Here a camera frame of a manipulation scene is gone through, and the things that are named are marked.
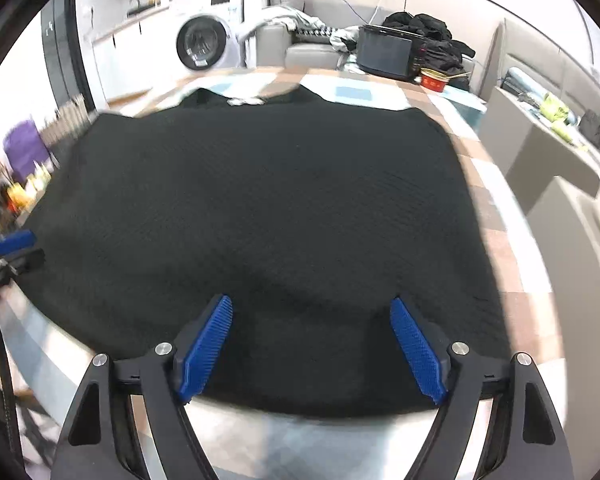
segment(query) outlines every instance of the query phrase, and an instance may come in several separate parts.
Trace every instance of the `metal screw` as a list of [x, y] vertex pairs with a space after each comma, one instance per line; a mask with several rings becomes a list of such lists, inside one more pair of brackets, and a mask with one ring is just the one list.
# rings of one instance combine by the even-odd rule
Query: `metal screw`
[[107, 362], [107, 355], [98, 354], [96, 355], [96, 357], [93, 358], [91, 362], [93, 363], [93, 366], [102, 366], [104, 363]]
[[454, 352], [454, 354], [458, 355], [467, 355], [469, 353], [469, 347], [466, 343], [463, 343], [461, 341], [453, 343], [451, 345], [451, 349]]
[[158, 355], [167, 355], [169, 352], [171, 352], [172, 348], [173, 347], [171, 346], [171, 343], [160, 343], [155, 347], [155, 353]]
[[533, 360], [531, 359], [531, 356], [529, 354], [525, 354], [524, 352], [520, 352], [517, 356], [516, 359], [518, 360], [518, 362], [521, 365], [525, 365], [525, 366], [529, 366]]

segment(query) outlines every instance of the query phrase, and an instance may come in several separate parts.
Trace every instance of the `table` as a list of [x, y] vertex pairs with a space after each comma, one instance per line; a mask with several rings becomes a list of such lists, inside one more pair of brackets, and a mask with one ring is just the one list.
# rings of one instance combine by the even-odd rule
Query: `table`
[[[130, 116], [145, 115], [178, 104], [196, 88], [245, 99], [284, 93], [299, 84], [336, 102], [393, 110], [416, 107], [447, 131], [474, 199], [513, 350], [524, 350], [534, 357], [558, 416], [564, 420], [562, 344], [542, 257], [504, 177], [448, 99], [413, 84], [376, 76], [261, 68], [214, 71], [161, 84], [120, 111]], [[24, 380], [61, 424], [94, 351], [44, 317], [15, 284], [3, 290], [0, 325]], [[133, 404], [149, 472], [154, 480], [164, 478], [141, 397], [134, 398]], [[402, 479], [435, 416], [435, 411], [430, 411], [372, 420], [304, 420], [204, 399], [194, 400], [186, 410], [222, 480]], [[458, 478], [473, 478], [489, 414], [490, 401], [481, 402]]]

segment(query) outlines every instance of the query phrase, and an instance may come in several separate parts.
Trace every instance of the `black fabric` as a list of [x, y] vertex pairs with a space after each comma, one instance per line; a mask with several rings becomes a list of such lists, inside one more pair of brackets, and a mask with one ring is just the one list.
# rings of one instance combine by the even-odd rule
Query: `black fabric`
[[600, 150], [600, 116], [593, 110], [587, 110], [582, 116], [578, 129], [587, 140]]
[[[462, 65], [462, 54], [468, 57], [475, 56], [474, 49], [462, 41], [452, 39], [445, 22], [428, 14], [413, 16], [408, 12], [394, 12], [384, 19], [382, 26], [406, 30], [427, 38], [424, 66], [447, 75], [466, 72]], [[467, 92], [470, 91], [467, 77], [452, 79], [448, 84]]]
[[416, 108], [301, 88], [263, 105], [199, 91], [140, 119], [103, 114], [26, 227], [46, 264], [21, 288], [115, 358], [229, 294], [214, 399], [311, 416], [430, 408], [389, 323], [402, 290], [452, 340], [509, 357], [456, 152]]

